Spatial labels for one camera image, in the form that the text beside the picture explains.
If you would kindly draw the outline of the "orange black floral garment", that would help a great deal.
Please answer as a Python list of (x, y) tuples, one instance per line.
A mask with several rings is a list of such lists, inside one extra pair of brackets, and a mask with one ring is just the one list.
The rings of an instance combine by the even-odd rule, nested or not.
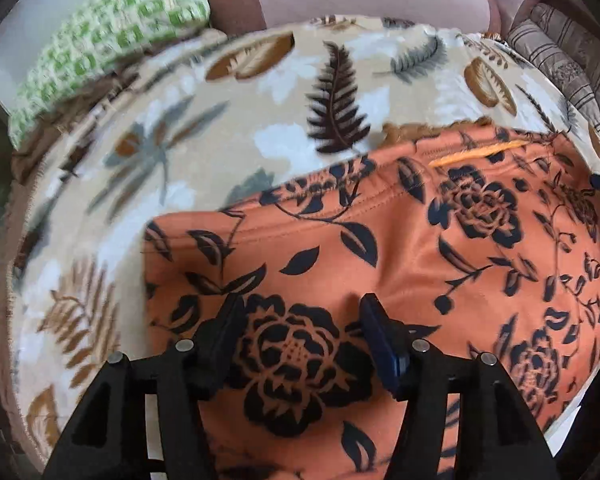
[(147, 223), (155, 352), (245, 311), (201, 408), (223, 479), (378, 479), (404, 405), (358, 322), (372, 292), (441, 351), (503, 363), (541, 428), (600, 364), (600, 191), (562, 133), (448, 130), (220, 211)]

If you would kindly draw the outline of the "beige leaf print blanket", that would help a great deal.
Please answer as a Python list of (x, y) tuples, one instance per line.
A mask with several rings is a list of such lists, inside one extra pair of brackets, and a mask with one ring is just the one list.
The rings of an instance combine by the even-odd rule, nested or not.
[(155, 352), (147, 223), (220, 211), (337, 162), (448, 130), (600, 134), (507, 41), (380, 18), (209, 30), (101, 80), (16, 156), (0, 281), (0, 390), (43, 468), (111, 353)]

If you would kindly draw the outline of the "striped brown grey pillow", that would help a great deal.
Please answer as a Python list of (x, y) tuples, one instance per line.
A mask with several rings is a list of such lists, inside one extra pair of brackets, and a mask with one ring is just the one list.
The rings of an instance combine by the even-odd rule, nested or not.
[(540, 70), (600, 134), (600, 40), (548, 4), (512, 28), (507, 42)]

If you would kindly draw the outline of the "green white patterned pillow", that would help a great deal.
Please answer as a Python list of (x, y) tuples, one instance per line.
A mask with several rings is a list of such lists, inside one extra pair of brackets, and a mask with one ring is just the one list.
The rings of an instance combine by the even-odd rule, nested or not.
[(17, 90), (8, 136), (20, 148), (38, 116), (69, 99), (114, 63), (151, 44), (206, 27), (209, 0), (87, 0), (63, 21)]

